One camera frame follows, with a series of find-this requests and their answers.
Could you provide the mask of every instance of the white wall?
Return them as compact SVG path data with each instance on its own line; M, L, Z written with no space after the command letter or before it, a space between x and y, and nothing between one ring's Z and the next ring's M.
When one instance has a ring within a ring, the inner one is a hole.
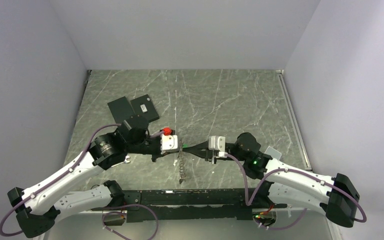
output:
M85 78L49 1L0 1L0 219L11 208L10 189L63 164ZM14 215L4 230L20 230Z
M322 0L285 81L312 166L361 195L368 221L344 238L384 239L384 0Z
M88 69L284 69L320 0L51 0Z

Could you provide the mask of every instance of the chain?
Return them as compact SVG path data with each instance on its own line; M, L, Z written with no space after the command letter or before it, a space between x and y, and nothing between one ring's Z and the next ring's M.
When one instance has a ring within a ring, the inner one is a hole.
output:
M179 175L180 175L179 184L182 184L186 178L186 170L185 170L186 159L185 159L185 155L183 153L183 141L180 140L179 144L180 144L180 151L179 151L177 158L180 160L180 162L179 162Z

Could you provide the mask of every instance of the white label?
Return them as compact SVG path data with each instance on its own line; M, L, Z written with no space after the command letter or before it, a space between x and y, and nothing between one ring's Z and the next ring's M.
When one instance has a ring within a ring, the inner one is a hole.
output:
M142 109L142 112L148 112L147 106L145 106L145 104L140 105L140 108Z

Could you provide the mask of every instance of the gray marble surface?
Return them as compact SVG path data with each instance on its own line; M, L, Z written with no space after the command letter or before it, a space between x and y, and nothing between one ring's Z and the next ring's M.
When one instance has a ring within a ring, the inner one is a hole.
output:
M189 146L208 136L226 136L233 143L252 133L261 151L272 146L282 161L304 169L287 104L275 70L94 70L84 93L65 164L76 157L98 127L114 123L108 102L149 94L160 119L149 130L171 127ZM101 134L114 128L102 130ZM75 190L84 191L106 180L125 190L242 188L241 172L233 161L211 164L185 153L186 178L179 184L179 162L171 154L151 162L151 156L131 154L120 164L88 179ZM250 180L255 187L257 180Z

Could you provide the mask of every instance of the table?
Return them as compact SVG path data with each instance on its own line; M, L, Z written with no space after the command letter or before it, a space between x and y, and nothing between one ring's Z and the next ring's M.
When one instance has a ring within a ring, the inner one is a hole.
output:
M272 146L283 154L283 162L301 169L309 167L279 73L237 69L93 70L64 164L80 153L95 129L114 123L108 102L145 94L149 94L160 115L159 120L150 123L151 133L170 127L185 144L193 146L213 135L225 136L227 142L234 143L239 134L250 132L261 144L262 152ZM186 178L182 184L176 154L159 158L156 163L151 162L151 156L130 154L131 163L112 167L74 190L89 190L106 180L116 180L125 190L243 188L235 162L211 164L184 155ZM252 187L257 183L249 181Z

